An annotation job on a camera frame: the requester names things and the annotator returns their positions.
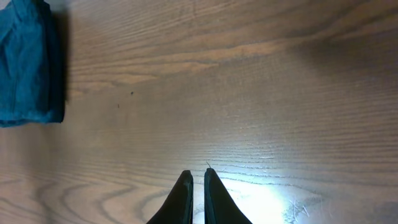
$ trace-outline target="towel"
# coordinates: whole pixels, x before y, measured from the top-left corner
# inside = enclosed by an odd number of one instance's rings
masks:
[[[63,121],[62,63],[46,2],[12,0],[0,11],[0,127]]]

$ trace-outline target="wooden surface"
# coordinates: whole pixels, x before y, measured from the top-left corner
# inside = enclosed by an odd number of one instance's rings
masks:
[[[184,169],[204,223],[206,162],[253,223],[398,223],[398,1],[53,2],[65,122],[0,130],[0,223],[145,223]]]

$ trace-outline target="brown wood tabletop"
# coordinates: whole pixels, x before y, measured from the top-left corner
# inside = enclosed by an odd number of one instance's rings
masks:
[[[65,121],[0,129],[0,223],[146,223],[208,162],[253,223],[398,223],[398,1],[53,0]]]

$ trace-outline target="folded cloth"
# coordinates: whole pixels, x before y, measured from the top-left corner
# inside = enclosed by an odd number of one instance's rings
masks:
[[[0,11],[0,127],[63,121],[62,63],[50,6],[11,0]]]

